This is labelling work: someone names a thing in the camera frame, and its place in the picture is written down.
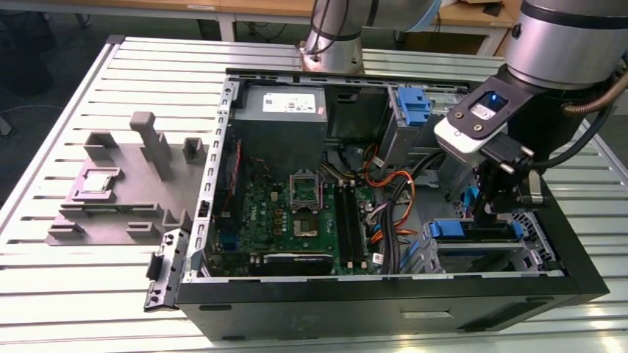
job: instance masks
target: motherboard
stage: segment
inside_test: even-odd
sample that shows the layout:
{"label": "motherboard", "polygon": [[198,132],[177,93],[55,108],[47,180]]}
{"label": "motherboard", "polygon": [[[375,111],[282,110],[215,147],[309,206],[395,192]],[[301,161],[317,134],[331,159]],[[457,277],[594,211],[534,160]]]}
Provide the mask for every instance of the motherboard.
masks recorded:
{"label": "motherboard", "polygon": [[361,222],[373,206],[369,187],[299,176],[250,182],[241,231],[218,230],[221,251],[207,254],[213,276],[375,274]]}

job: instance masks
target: ram slot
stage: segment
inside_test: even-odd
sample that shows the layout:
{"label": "ram slot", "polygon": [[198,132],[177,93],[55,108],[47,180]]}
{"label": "ram slot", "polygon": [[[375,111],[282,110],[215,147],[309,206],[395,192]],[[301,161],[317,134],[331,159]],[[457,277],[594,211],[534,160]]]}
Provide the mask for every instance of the ram slot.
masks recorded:
{"label": "ram slot", "polygon": [[337,203],[338,245],[341,251],[341,263],[347,265],[353,259],[353,252],[345,197],[346,189],[342,186],[337,186],[334,188],[334,201]]}
{"label": "ram slot", "polygon": [[361,232],[361,218],[358,209],[358,200],[355,199],[355,189],[349,188],[345,191],[345,208],[347,210],[349,234],[351,239],[351,259],[355,265],[365,261],[363,234]]}

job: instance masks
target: aluminum slotted table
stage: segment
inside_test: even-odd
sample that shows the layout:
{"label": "aluminum slotted table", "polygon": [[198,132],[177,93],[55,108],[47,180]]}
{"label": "aluminum slotted table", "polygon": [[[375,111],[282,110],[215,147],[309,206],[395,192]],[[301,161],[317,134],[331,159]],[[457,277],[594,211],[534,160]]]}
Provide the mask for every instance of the aluminum slotted table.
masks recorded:
{"label": "aluminum slotted table", "polygon": [[[502,65],[498,58],[379,50],[365,51],[365,63],[367,74],[478,81]],[[139,143],[129,120],[137,110],[150,110],[169,142],[210,141],[227,67],[299,70],[298,51],[151,38],[106,44],[0,210],[0,350],[628,351],[628,176],[599,138],[546,180],[611,294],[503,332],[213,343],[181,311],[143,312],[157,246],[49,246],[47,230],[87,157],[90,132],[109,130],[118,141]]]}

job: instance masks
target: green circuit board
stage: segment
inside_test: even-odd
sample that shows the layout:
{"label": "green circuit board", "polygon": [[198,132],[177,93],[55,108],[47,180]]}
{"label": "green circuit board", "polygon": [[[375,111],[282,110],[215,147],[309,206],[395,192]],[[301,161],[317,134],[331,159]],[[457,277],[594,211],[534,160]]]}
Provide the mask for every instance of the green circuit board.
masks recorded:
{"label": "green circuit board", "polygon": [[[334,184],[321,185],[323,206],[318,212],[310,210],[294,212],[290,208],[291,188],[289,182],[259,182],[247,185],[243,227],[238,236],[238,244],[235,248],[231,248],[231,252],[222,252],[221,255],[223,276],[247,276],[249,255],[274,252],[330,254],[335,259],[335,274],[375,273],[369,261],[367,239],[365,237],[363,247],[365,254],[367,254],[365,263],[355,264],[353,268],[341,264],[334,186]],[[298,189],[297,193],[303,195],[303,199],[317,196],[307,188]],[[355,199],[361,203],[362,210],[373,202],[371,189],[355,188]],[[225,239],[231,236],[219,232],[219,238]]]}

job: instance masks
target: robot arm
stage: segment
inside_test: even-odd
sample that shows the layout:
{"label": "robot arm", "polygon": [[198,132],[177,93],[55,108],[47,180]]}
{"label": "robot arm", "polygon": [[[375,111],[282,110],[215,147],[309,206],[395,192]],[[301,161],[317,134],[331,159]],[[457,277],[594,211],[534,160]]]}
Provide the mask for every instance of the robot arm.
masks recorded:
{"label": "robot arm", "polygon": [[317,0],[311,33],[299,48],[309,71],[354,74],[363,69],[363,27],[418,32],[430,25],[441,0]]}
{"label": "robot arm", "polygon": [[[507,64],[438,124],[445,150],[477,168],[485,214],[543,205],[541,175],[590,142],[627,89],[628,2],[525,0]],[[558,158],[585,116],[591,130]]]}

